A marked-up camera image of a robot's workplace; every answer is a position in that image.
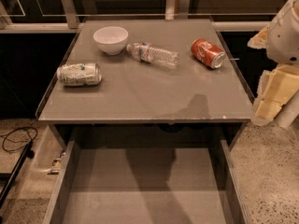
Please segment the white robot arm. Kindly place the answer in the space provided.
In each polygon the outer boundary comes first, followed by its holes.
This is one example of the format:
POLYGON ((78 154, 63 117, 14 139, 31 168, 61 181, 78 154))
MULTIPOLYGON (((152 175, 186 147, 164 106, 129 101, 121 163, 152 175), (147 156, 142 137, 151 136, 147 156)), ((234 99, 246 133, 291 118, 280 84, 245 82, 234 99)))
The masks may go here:
POLYGON ((299 0, 288 0, 248 46, 266 49, 267 58, 278 64, 260 77, 251 122, 275 121, 287 128, 299 115, 299 0))

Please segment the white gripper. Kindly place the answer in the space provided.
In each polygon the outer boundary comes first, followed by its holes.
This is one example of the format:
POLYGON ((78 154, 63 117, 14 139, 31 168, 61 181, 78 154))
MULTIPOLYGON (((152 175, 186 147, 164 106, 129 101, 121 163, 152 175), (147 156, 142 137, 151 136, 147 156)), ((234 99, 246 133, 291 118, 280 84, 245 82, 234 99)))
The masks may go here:
POLYGON ((266 48, 267 57, 278 63, 274 70, 263 71, 252 107, 251 122, 264 126, 273 121, 299 91, 299 67, 289 65, 299 64, 298 4, 285 5, 269 26, 249 40, 248 46, 266 48))

